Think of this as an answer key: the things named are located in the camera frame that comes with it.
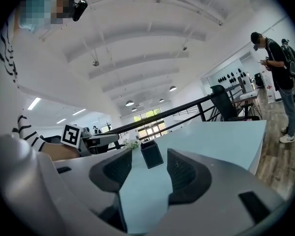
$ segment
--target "striped sleeve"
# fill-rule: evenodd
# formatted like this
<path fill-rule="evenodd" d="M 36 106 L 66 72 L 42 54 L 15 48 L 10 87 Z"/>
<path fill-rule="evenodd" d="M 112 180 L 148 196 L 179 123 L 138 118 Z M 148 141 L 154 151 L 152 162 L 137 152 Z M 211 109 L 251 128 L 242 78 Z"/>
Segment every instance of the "striped sleeve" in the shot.
<path fill-rule="evenodd" d="M 18 117 L 18 127 L 20 138 L 27 141 L 36 151 L 41 151 L 45 141 L 39 138 L 26 116 L 21 115 Z"/>

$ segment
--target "black backpack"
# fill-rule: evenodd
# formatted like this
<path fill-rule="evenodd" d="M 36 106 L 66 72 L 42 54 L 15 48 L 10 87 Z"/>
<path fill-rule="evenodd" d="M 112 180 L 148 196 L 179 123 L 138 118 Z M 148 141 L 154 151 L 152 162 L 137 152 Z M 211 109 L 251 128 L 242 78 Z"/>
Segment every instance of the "black backpack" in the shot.
<path fill-rule="evenodd" d="M 271 52 L 271 49 L 270 49 L 270 46 L 269 46 L 269 44 L 271 42 L 274 42 L 274 43 L 276 43 L 276 42 L 274 40 L 272 40 L 272 39 L 269 39 L 268 42 L 267 42 L 267 46 L 268 46 L 269 51 L 270 51 L 270 53 L 272 55 L 272 52 Z M 295 78 L 295 57 L 294 57 L 294 55 L 293 55 L 293 53 L 292 53 L 289 46 L 282 45 L 281 49 L 282 49 L 282 52 L 283 52 L 283 54 L 285 56 L 285 60 L 286 60 L 286 62 L 284 62 L 284 64 L 287 67 L 287 69 L 289 70 L 290 76 Z"/>

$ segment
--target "light blue tabletop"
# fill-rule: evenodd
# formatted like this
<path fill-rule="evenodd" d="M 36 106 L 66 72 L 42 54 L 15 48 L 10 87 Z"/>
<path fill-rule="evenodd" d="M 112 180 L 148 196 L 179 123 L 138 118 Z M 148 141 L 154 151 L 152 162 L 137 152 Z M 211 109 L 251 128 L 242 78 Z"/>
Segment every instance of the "light blue tabletop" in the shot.
<path fill-rule="evenodd" d="M 173 148 L 228 161 L 249 169 L 263 140 L 266 121 L 193 121 L 156 138 L 164 163 L 148 169 L 140 148 L 132 152 L 132 170 L 120 190 L 129 234 L 153 230 L 168 209 L 172 182 L 167 149 Z"/>

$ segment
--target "blue face mask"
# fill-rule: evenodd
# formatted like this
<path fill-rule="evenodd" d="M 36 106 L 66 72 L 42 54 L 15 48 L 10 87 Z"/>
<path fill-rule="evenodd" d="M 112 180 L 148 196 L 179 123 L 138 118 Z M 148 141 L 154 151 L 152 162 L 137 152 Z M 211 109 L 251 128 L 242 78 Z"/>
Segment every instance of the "blue face mask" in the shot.
<path fill-rule="evenodd" d="M 57 8 L 57 0 L 22 0 L 20 2 L 19 27 L 35 32 L 50 25 L 51 13 Z"/>

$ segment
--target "wooden floor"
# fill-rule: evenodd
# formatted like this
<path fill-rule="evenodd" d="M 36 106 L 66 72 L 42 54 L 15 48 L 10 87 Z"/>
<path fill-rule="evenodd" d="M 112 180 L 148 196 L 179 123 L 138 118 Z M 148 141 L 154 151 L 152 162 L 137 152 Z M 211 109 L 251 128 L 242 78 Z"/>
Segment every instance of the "wooden floor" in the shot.
<path fill-rule="evenodd" d="M 267 103 L 265 89 L 260 90 L 258 102 L 267 123 L 256 175 L 284 199 L 288 199 L 295 190 L 295 142 L 279 142 L 281 128 L 287 126 L 288 119 L 282 102 Z"/>

